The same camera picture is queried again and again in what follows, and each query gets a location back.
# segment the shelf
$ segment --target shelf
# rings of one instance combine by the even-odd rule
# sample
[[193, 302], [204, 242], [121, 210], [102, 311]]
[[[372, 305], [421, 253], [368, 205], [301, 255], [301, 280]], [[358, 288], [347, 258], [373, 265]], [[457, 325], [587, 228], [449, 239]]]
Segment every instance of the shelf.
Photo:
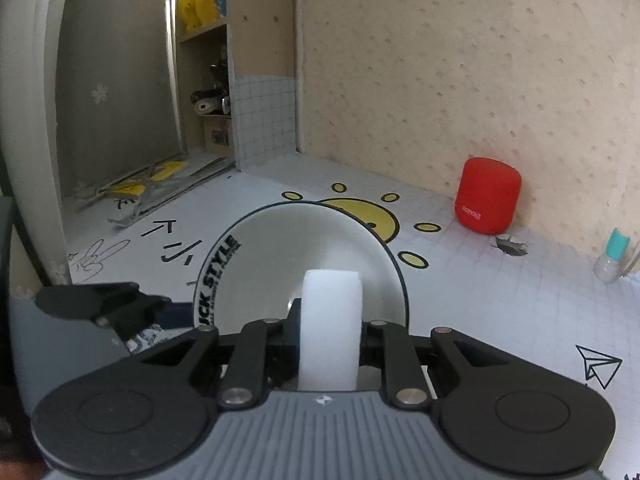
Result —
[[194, 30], [193, 32], [190, 32], [189, 34], [185, 34], [183, 37], [180, 38], [180, 40], [178, 40], [178, 42], [183, 43], [185, 41], [192, 40], [193, 38], [197, 38], [198, 36], [201, 36], [206, 32], [209, 32], [210, 30], [215, 30], [216, 28], [224, 27], [225, 25], [226, 25], [226, 18], [220, 18], [215, 22], [207, 23], [207, 25], [203, 25], [202, 27], [197, 28], [196, 30]]
[[231, 120], [231, 115], [224, 115], [224, 114], [206, 114], [206, 115], [201, 115], [201, 117], [213, 117], [215, 119], [226, 119], [228, 121]]

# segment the white sponge block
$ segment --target white sponge block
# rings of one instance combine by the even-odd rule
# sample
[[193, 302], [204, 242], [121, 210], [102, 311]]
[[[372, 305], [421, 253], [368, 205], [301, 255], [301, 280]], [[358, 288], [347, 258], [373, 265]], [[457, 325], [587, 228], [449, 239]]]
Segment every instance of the white sponge block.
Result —
[[302, 284], [298, 389], [355, 390], [361, 329], [359, 273], [308, 270]]

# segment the tiled floor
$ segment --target tiled floor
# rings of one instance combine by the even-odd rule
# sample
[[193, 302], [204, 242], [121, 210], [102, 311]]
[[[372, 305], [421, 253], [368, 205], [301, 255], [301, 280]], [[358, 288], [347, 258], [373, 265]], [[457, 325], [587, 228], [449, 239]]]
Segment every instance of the tiled floor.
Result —
[[[347, 191], [332, 191], [335, 182], [345, 184]], [[640, 333], [640, 288], [631, 280], [603, 285], [591, 272], [590, 258], [523, 228], [512, 233], [529, 245], [529, 254], [508, 256], [493, 247], [492, 238], [458, 224], [452, 201], [435, 193], [326, 160], [288, 155], [260, 168], [217, 177], [119, 233], [106, 222], [107, 216], [117, 213], [115, 202], [103, 202], [69, 218], [68, 248], [77, 253], [72, 258], [74, 280], [136, 281], [143, 292], [189, 301], [213, 242], [241, 216], [282, 201], [284, 191], [306, 200], [347, 196], [369, 200], [398, 218], [400, 232], [388, 244], [392, 253], [412, 251], [429, 262], [426, 269], [399, 263], [414, 334], [452, 326], [582, 383], [584, 361], [576, 345], [622, 359], [606, 389], [598, 378], [606, 383], [616, 364], [596, 368], [598, 377], [587, 384], [616, 412], [616, 437], [604, 472], [616, 480], [640, 472], [640, 351], [634, 343]], [[381, 202], [388, 192], [400, 198]], [[175, 220], [170, 234], [161, 223], [168, 220]], [[434, 222], [442, 230], [419, 232], [414, 229], [418, 222]], [[94, 275], [97, 267], [87, 271], [79, 262], [100, 239], [104, 240], [100, 249], [90, 251], [93, 261], [100, 260], [103, 267]], [[176, 259], [162, 260], [198, 240]], [[180, 246], [164, 248], [178, 242]], [[103, 251], [112, 247], [112, 251], [122, 249], [104, 259], [110, 253]], [[186, 264], [189, 254], [193, 257]]]

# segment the sun sticker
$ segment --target sun sticker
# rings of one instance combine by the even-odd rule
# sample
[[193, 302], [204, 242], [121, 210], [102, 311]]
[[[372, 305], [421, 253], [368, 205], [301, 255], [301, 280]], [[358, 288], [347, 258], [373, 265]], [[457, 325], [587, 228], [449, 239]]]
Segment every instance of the sun sticker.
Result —
[[[347, 186], [341, 182], [335, 182], [332, 184], [331, 189], [336, 193], [344, 193], [347, 191]], [[285, 191], [282, 196], [287, 200], [303, 199], [302, 195], [295, 191]], [[385, 193], [380, 197], [380, 200], [385, 203], [393, 203], [400, 200], [400, 195], [398, 195], [398, 193]], [[342, 209], [355, 216], [358, 220], [369, 226], [384, 243], [388, 244], [398, 236], [400, 232], [400, 222], [398, 218], [396, 218], [396, 215], [386, 207], [376, 204], [375, 202], [361, 198], [342, 197], [325, 198], [319, 202]], [[437, 233], [442, 230], [442, 227], [432, 222], [419, 222], [414, 225], [414, 229], [423, 233]], [[400, 251], [398, 253], [398, 259], [414, 269], [426, 269], [429, 267], [429, 263], [425, 258], [420, 256], [420, 254], [415, 254], [410, 251]]]

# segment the red speaker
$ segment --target red speaker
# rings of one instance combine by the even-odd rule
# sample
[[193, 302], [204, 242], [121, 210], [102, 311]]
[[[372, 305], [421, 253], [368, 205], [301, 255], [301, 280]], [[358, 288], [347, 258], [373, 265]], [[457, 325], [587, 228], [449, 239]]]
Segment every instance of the red speaker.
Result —
[[467, 159], [456, 196], [456, 216], [477, 233], [503, 233], [513, 221], [521, 186], [520, 173], [508, 164], [480, 156]]

